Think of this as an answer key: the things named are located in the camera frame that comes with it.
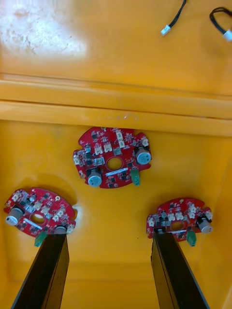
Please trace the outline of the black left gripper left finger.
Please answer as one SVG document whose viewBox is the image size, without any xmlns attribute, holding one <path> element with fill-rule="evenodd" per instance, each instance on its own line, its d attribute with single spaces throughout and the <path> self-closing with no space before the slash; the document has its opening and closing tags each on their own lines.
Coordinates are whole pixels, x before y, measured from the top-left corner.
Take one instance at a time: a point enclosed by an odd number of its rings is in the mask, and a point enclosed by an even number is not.
<svg viewBox="0 0 232 309">
<path fill-rule="evenodd" d="M 47 236 L 39 248 L 12 308 L 61 308 L 69 260 L 66 235 Z"/>
</svg>

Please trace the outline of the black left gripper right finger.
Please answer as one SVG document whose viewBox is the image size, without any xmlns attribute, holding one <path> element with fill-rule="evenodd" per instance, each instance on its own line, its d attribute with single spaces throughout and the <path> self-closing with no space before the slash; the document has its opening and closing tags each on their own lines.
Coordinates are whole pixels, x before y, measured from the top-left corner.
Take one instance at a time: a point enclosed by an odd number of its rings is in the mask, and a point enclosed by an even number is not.
<svg viewBox="0 0 232 309">
<path fill-rule="evenodd" d="M 208 309 L 209 305 L 173 234 L 155 231 L 151 266 L 161 309 Z"/>
</svg>

